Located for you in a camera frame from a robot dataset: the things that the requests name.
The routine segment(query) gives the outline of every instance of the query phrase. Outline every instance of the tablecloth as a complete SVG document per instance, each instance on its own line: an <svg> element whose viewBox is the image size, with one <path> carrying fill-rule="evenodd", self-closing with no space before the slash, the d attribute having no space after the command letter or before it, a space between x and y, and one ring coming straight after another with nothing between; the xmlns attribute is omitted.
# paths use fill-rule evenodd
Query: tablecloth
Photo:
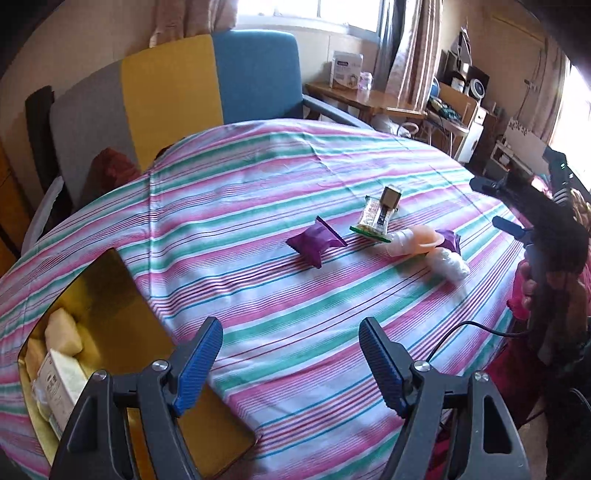
<svg viewBox="0 0 591 480"><path fill-rule="evenodd" d="M115 247L175 341L208 315L222 321L208 381L258 437L238 477L379 476L401 420L361 354L359 322L376 317L418 359L461 320L506 329L511 318L521 247L491 219L513 216L472 192L470 178L434 148L336 124L246 122L183 139L141 178L54 228L0 281L0 446L33 478L48 475L17 355L68 283ZM423 255L391 258L349 230L364 197L388 184L403 191L390 230L456 231L467 279L449 283ZM348 243L327 251L319 270L285 244L317 215ZM433 363L473 371L499 342L464 327Z"/></svg>

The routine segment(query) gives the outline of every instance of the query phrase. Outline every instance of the gold box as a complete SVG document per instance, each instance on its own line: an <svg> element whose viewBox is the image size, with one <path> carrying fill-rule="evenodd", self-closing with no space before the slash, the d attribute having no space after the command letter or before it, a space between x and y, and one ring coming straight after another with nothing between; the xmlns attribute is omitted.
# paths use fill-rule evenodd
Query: gold box
<svg viewBox="0 0 591 480"><path fill-rule="evenodd" d="M65 308L75 318L84 343L76 358L87 377L98 369L113 375L140 372L153 360L168 358L174 344L154 316L116 250L92 262L55 300L30 334L43 339L49 315ZM18 355L22 391L33 428L50 464L58 439L41 418L25 367L27 344ZM139 410L128 409L129 429L142 480L154 479ZM178 423L197 470L214 478L255 444L249 430L206 384L197 404Z"/></svg>

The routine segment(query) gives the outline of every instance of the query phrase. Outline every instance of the brown curtain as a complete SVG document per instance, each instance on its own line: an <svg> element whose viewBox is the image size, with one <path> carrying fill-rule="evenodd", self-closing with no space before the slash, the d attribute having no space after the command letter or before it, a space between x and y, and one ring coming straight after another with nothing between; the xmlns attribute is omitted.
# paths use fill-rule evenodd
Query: brown curtain
<svg viewBox="0 0 591 480"><path fill-rule="evenodd" d="M570 70L570 62L556 41L547 37L540 54L540 65L517 120L545 143L550 143L558 122L562 104L564 83Z"/></svg>
<svg viewBox="0 0 591 480"><path fill-rule="evenodd" d="M238 0L158 0L150 47L230 30L236 26Z"/></svg>
<svg viewBox="0 0 591 480"><path fill-rule="evenodd" d="M407 0L402 38L390 70L386 93L413 109L427 103L437 53L443 0Z"/></svg>

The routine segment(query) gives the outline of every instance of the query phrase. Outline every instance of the metal bolt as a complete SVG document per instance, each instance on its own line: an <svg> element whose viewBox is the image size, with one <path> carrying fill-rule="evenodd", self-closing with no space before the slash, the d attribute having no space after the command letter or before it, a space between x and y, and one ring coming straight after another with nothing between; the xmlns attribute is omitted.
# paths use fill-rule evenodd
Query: metal bolt
<svg viewBox="0 0 591 480"><path fill-rule="evenodd" d="M92 374L92 380L96 382L103 381L105 378L107 378L107 372L104 370L97 370Z"/></svg>
<svg viewBox="0 0 591 480"><path fill-rule="evenodd" d="M490 379L491 378L486 372L481 372L480 370L474 372L474 380L477 382L488 382Z"/></svg>
<svg viewBox="0 0 591 480"><path fill-rule="evenodd" d="M428 372L431 370L431 365L425 360L417 360L413 365L414 368L420 372Z"/></svg>
<svg viewBox="0 0 591 480"><path fill-rule="evenodd" d="M167 368L168 362L166 360L156 360L154 363L152 363L152 370L156 370L157 372L161 372Z"/></svg>

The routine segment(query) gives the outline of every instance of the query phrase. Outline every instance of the curtain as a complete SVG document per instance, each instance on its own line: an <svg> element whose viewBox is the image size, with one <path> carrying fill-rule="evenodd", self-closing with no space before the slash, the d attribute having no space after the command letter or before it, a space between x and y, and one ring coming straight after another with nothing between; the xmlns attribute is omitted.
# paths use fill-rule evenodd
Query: curtain
<svg viewBox="0 0 591 480"><path fill-rule="evenodd" d="M532 83L517 120L544 143L550 143L558 122L570 62L556 41L547 37Z"/></svg>
<svg viewBox="0 0 591 480"><path fill-rule="evenodd" d="M373 86L380 92L386 90L394 56L400 45L404 6L404 0L384 0L384 16L379 32L379 49L375 60Z"/></svg>
<svg viewBox="0 0 591 480"><path fill-rule="evenodd" d="M443 0L407 0L402 37L386 93L423 109L435 75Z"/></svg>
<svg viewBox="0 0 591 480"><path fill-rule="evenodd" d="M238 0L158 0L150 47L236 26Z"/></svg>

